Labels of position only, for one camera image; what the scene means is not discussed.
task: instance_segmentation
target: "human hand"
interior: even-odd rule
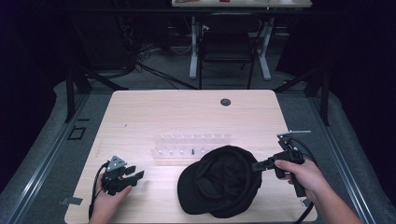
[[[93,205],[90,223],[107,223],[117,212],[120,202],[122,202],[132,190],[132,186],[128,186],[114,196],[106,194],[102,190],[102,178],[103,174],[100,174],[96,183],[95,195],[97,196]]]
[[[290,161],[275,161],[275,165],[285,171],[294,173],[297,180],[305,188],[306,198],[315,202],[320,191],[330,187],[327,180],[319,168],[309,159],[304,159],[303,164],[296,164]],[[289,183],[292,184],[290,174],[286,175]]]

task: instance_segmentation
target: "table leg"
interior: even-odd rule
[[[191,63],[190,63],[190,78],[197,78],[197,65],[198,65],[198,54],[197,54],[197,34],[196,34],[196,22],[195,17],[191,18]]]
[[[268,43],[270,42],[271,33],[274,27],[274,18],[271,18],[268,22],[265,23],[263,34],[264,41],[262,42],[262,48],[259,49],[259,61],[260,66],[262,68],[262,75],[264,80],[271,80],[270,69],[268,68],[267,60],[265,59],[265,52],[268,49]]]

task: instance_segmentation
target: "white table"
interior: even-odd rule
[[[224,106],[221,99],[229,99]],[[295,221],[303,213],[303,198],[294,187],[278,180],[273,170],[262,173],[262,187],[249,209],[235,217],[188,215],[177,198],[181,172],[195,159],[155,159],[156,136],[230,134],[230,145],[250,151],[263,161],[282,151],[277,133],[287,132],[285,120],[272,91],[116,91],[114,92],[91,153],[87,159],[67,223],[87,223],[92,184],[99,167],[117,155],[145,171],[114,216],[115,223],[235,223]],[[315,209],[306,218],[317,218]]]
[[[219,0],[198,0],[192,2],[178,3],[176,0],[172,0],[173,7],[262,7],[263,10],[269,9],[270,7],[289,7],[289,8],[302,8],[311,7],[312,3],[310,0],[231,0],[230,2],[220,2]],[[258,50],[260,66],[262,68],[262,75],[265,80],[271,80],[271,74],[268,68],[268,63],[265,60],[265,53],[268,49],[268,43],[273,30],[274,19],[270,19],[265,23],[264,30],[262,32],[264,41],[262,47]],[[195,18],[191,20],[191,66],[190,66],[190,78],[195,79],[198,65],[198,54],[196,48],[197,39],[197,26]]]

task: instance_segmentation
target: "chair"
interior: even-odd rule
[[[200,21],[201,39],[198,48],[199,89],[202,89],[203,63],[250,63],[247,89],[253,75],[257,46],[263,24],[250,13],[213,13]]]

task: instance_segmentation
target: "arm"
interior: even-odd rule
[[[114,196],[106,194],[102,191],[102,176],[103,174],[99,175],[96,183],[97,197],[93,206],[92,217],[90,220],[91,224],[107,223],[117,212],[120,202],[126,198],[132,190],[132,186],[128,186]]]
[[[335,193],[311,160],[305,159],[301,165],[289,161],[276,161],[276,166],[296,175],[305,188],[306,198],[315,204],[325,223],[362,223]]]

